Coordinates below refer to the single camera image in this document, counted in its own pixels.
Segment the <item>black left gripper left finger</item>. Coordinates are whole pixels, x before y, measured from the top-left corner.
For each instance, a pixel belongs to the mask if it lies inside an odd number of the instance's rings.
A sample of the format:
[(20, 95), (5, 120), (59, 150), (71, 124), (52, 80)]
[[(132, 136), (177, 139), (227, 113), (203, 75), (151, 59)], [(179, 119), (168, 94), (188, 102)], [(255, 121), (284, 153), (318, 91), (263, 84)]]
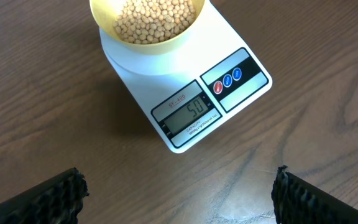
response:
[(71, 168), (0, 203), (0, 224), (77, 224), (88, 195), (84, 175)]

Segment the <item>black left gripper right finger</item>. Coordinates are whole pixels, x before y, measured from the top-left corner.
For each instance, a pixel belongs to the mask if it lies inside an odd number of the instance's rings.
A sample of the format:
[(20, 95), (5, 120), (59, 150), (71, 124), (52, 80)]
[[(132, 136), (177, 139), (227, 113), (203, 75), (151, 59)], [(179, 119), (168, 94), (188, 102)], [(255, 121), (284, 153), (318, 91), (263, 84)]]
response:
[(358, 210), (287, 171), (277, 170), (271, 198), (280, 224), (358, 224)]

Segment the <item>pale yellow bowl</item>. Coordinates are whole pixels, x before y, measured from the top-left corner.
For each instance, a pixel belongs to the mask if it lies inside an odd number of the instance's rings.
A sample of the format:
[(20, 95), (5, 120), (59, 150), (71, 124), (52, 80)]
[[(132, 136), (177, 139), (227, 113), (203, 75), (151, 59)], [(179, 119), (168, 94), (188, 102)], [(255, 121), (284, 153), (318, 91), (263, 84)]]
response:
[(113, 23), (117, 21), (119, 11), (123, 8), (125, 2), (126, 1), (117, 0), (90, 0), (89, 4), (97, 25), (99, 25), (100, 29), (108, 36), (108, 39), (111, 39), (112, 41), (117, 42), (118, 44), (121, 44), (135, 52), (147, 55), (165, 54), (183, 45), (185, 41), (190, 38), (191, 32), (195, 29), (199, 21), (198, 16), (204, 11), (206, 4), (209, 3), (206, 0), (193, 1), (196, 9), (196, 19), (194, 23), (192, 23), (192, 25), (180, 35), (170, 40), (166, 40), (165, 42), (142, 45), (130, 44), (123, 41), (119, 34), (117, 34), (114, 30)]

